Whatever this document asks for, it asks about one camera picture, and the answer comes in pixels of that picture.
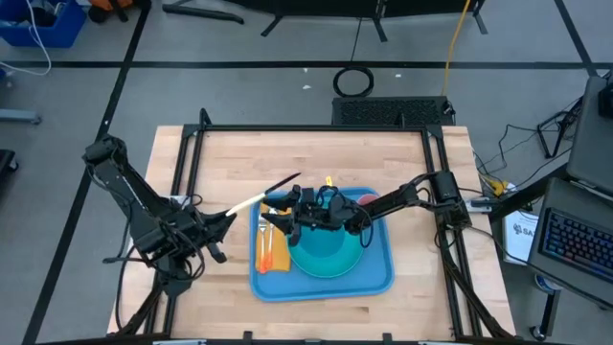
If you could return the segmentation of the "black chair base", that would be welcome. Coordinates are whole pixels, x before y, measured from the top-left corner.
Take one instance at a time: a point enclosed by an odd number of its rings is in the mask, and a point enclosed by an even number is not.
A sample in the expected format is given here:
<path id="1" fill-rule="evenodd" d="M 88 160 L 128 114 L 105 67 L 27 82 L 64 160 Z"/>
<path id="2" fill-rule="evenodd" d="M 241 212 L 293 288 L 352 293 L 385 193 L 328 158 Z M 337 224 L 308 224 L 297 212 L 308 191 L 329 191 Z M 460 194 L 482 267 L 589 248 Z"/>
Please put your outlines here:
<path id="1" fill-rule="evenodd" d="M 15 152 L 9 149 L 0 149 L 0 177 L 18 170 L 19 164 L 15 158 Z"/>

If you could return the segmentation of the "black partition screen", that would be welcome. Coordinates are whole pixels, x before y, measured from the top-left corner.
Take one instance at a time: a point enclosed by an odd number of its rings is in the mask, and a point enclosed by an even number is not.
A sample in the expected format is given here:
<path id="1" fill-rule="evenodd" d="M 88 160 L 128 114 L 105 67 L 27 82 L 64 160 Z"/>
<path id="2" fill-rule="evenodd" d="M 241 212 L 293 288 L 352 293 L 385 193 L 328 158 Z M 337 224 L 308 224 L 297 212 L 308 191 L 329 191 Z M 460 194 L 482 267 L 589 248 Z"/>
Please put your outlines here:
<path id="1" fill-rule="evenodd" d="M 288 16 L 330 16 L 369 18 L 381 42 L 387 41 L 382 28 L 383 18 L 440 14 L 471 13 L 482 35 L 488 30 L 480 15 L 486 0 L 221 0 L 256 12 L 274 16 L 271 24 L 261 33 L 268 36 L 278 23 Z"/>

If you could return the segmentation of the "teal plate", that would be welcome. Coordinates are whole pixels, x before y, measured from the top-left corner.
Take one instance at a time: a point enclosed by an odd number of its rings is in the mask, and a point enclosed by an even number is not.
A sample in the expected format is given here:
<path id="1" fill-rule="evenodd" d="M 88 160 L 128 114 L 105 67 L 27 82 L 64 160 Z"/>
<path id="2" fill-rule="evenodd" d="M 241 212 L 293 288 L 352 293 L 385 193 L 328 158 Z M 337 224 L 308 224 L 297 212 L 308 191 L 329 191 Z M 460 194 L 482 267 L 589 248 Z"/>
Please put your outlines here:
<path id="1" fill-rule="evenodd" d="M 352 270 L 362 257 L 364 248 L 360 243 L 358 236 L 352 235 L 343 229 L 348 235 L 351 241 L 351 246 L 347 250 L 346 260 L 337 264 L 332 262 L 320 262 L 319 264 L 299 264 L 291 256 L 294 246 L 288 246 L 288 251 L 292 263 L 302 269 L 306 274 L 317 278 L 335 278 L 348 273 Z"/>

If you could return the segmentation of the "yellow plug bundle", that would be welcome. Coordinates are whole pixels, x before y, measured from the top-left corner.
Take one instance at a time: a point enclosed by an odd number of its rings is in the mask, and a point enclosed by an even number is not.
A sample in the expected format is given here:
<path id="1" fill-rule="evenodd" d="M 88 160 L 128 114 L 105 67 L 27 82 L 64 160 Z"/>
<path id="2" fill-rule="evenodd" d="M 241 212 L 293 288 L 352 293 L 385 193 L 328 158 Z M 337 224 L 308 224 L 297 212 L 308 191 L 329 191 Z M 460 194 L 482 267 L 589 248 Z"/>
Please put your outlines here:
<path id="1" fill-rule="evenodd" d="M 489 175 L 481 175 L 481 180 L 488 185 L 495 196 L 502 196 L 509 187 L 509 182 Z"/>

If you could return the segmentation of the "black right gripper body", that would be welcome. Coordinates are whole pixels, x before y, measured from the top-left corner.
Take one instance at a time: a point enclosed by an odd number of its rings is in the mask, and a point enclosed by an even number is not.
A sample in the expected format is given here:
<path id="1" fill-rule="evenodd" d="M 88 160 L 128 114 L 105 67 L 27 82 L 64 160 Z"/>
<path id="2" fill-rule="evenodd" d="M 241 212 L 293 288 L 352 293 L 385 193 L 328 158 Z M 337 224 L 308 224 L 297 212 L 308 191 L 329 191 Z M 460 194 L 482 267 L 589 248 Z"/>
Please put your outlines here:
<path id="1" fill-rule="evenodd" d="M 324 185 L 317 192 L 303 189 L 298 202 L 291 207 L 293 228 L 289 245 L 296 246 L 302 237 L 302 228 L 336 231 L 357 215 L 357 203 L 346 198 L 337 187 Z"/>

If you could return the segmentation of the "blue storage bin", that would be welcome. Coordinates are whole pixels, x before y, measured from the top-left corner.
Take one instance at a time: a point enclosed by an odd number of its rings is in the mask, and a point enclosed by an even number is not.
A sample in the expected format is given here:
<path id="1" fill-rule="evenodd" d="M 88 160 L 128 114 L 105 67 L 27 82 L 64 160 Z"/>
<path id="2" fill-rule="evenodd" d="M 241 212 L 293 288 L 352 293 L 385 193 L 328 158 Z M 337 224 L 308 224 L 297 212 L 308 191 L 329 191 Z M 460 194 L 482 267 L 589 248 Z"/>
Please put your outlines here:
<path id="1" fill-rule="evenodd" d="M 70 48 L 85 20 L 76 0 L 0 0 L 0 38 L 13 47 Z"/>

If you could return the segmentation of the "blue plastic tray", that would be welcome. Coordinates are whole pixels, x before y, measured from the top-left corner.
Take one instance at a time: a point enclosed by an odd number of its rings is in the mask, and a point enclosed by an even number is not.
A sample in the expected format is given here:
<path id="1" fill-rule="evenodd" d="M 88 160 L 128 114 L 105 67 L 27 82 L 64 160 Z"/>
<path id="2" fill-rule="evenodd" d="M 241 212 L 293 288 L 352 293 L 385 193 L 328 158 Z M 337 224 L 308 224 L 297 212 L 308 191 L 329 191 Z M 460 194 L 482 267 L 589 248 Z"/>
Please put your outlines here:
<path id="1" fill-rule="evenodd" d="M 348 273 L 335 278 L 317 278 L 306 274 L 292 263 L 288 272 L 271 271 L 260 274 L 255 269 L 255 239 L 260 204 L 250 208 L 250 278 L 253 293 L 265 302 L 354 297 L 379 294 L 393 284 L 394 261 L 385 219 L 375 221 L 364 230 L 370 240 L 357 265 Z"/>

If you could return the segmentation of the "orange-handled metal fork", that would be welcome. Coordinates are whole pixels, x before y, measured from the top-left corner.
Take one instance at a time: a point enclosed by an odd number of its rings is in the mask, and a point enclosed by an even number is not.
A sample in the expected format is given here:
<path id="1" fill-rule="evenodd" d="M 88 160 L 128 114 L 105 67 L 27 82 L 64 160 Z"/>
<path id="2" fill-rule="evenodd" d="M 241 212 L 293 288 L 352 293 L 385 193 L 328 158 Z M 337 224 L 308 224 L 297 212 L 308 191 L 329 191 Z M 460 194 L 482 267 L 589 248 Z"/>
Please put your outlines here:
<path id="1" fill-rule="evenodd" d="M 265 274 L 268 270 L 268 256 L 266 252 L 266 231 L 268 229 L 267 221 L 259 216 L 258 229 L 260 231 L 260 263 L 258 271 L 260 274 Z"/>

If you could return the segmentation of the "grey closed laptop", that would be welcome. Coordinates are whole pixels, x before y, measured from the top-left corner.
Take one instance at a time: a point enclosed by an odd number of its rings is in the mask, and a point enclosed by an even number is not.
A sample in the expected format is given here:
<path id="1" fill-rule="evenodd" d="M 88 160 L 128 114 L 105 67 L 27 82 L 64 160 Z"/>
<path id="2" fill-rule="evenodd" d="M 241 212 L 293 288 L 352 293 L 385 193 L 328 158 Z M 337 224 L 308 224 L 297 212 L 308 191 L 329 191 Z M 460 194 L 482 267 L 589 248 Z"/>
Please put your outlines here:
<path id="1" fill-rule="evenodd" d="M 607 88 L 613 91 L 613 76 L 591 77 L 586 84 L 567 172 L 613 196 L 613 117 L 599 110 L 599 95 Z"/>

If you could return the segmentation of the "yellow cloth napkin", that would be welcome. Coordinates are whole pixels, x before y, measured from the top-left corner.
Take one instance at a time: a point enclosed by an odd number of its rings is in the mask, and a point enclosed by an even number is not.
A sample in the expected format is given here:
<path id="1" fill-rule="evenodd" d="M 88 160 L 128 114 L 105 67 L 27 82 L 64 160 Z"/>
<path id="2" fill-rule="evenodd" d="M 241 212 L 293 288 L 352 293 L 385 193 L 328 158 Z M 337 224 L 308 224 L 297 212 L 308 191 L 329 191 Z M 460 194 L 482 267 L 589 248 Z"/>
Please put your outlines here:
<path id="1" fill-rule="evenodd" d="M 256 239 L 255 239 L 255 269 L 258 271 L 258 266 L 260 263 L 260 231 L 258 229 L 259 224 L 259 216 L 261 213 L 272 213 L 272 214 L 286 214 L 286 211 L 279 211 L 274 208 L 270 208 L 264 203 L 260 204 L 261 209 L 258 211 L 258 223 L 256 226 Z M 270 229 L 270 223 L 267 222 L 268 229 L 266 231 L 266 252 L 268 250 L 268 235 Z M 275 227 L 275 238 L 274 238 L 274 264 L 271 270 L 267 270 L 267 272 L 278 271 L 278 272 L 288 272 L 291 268 L 291 258 L 286 244 L 285 234 Z"/>

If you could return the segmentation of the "table leg with caster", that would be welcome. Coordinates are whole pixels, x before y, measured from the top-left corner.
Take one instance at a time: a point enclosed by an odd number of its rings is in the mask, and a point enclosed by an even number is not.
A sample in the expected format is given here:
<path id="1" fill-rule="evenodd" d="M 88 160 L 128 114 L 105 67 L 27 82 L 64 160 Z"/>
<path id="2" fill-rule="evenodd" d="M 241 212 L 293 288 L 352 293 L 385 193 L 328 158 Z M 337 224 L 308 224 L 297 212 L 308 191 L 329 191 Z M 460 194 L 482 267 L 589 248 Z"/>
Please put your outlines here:
<path id="1" fill-rule="evenodd" d="M 548 294 L 541 322 L 536 326 L 530 327 L 531 335 L 535 340 L 543 342 L 552 335 L 560 295 L 560 289 L 556 289 Z"/>

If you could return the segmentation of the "cream-handled knife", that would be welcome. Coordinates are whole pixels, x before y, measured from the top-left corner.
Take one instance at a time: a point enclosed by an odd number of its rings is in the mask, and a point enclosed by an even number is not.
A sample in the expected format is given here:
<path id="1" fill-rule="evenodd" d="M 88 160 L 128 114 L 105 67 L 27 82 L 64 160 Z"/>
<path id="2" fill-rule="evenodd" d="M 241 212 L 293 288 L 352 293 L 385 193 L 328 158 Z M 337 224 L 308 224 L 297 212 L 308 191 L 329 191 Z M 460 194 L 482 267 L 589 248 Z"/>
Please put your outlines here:
<path id="1" fill-rule="evenodd" d="M 282 187 L 284 184 L 286 184 L 287 182 L 293 180 L 294 178 L 298 177 L 300 175 L 299 172 L 296 172 L 292 175 L 290 175 L 289 177 L 281 180 L 280 182 L 277 182 L 276 184 L 272 185 L 271 187 L 269 187 L 268 189 L 264 190 L 262 193 L 252 196 L 244 201 L 242 201 L 241 203 L 233 206 L 230 210 L 228 210 L 225 213 L 226 217 L 230 217 L 231 215 L 237 213 L 239 210 L 244 209 L 254 203 L 257 203 L 259 201 L 261 201 L 262 199 L 264 199 L 266 196 L 268 196 L 270 193 L 276 191 L 277 189 L 279 189 L 280 187 Z"/>

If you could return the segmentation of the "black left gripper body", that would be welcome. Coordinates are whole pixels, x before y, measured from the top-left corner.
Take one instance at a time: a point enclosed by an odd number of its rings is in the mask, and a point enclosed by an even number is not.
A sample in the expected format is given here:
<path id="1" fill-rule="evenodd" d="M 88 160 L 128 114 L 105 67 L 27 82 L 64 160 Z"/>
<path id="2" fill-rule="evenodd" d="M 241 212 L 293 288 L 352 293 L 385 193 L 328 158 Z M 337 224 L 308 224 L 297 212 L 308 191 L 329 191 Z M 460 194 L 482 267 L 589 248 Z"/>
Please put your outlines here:
<path id="1" fill-rule="evenodd" d="M 210 214 L 200 212 L 193 205 L 185 206 L 183 210 L 193 221 L 193 225 L 186 232 L 188 238 L 198 247 L 206 247 L 217 263 L 225 263 L 227 261 L 226 255 L 218 247 L 218 244 L 223 241 L 213 241 L 210 225 L 206 224 L 206 216 Z"/>

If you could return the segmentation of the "black perforated computer case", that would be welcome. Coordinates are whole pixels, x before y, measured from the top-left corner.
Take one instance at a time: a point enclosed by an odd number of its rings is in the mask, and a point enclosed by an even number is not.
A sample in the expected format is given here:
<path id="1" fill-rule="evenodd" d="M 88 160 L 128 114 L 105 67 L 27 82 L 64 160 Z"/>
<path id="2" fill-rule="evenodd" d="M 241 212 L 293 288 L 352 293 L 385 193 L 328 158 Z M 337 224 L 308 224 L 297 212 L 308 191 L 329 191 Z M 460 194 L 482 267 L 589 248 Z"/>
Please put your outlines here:
<path id="1" fill-rule="evenodd" d="M 455 125 L 455 109 L 442 96 L 335 98 L 333 125 L 403 126 Z"/>

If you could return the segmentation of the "orange and black tool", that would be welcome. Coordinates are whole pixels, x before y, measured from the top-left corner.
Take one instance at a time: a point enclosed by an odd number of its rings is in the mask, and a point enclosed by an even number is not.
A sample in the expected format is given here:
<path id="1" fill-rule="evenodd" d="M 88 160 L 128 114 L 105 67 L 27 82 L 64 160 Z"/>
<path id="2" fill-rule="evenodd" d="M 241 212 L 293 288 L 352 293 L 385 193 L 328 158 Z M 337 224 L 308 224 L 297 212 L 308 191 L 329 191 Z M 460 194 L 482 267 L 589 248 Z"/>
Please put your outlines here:
<path id="1" fill-rule="evenodd" d="M 111 15 L 116 15 L 121 22 L 128 20 L 125 10 L 135 5 L 135 0 L 88 0 L 91 7 L 88 17 L 95 23 L 105 22 Z"/>

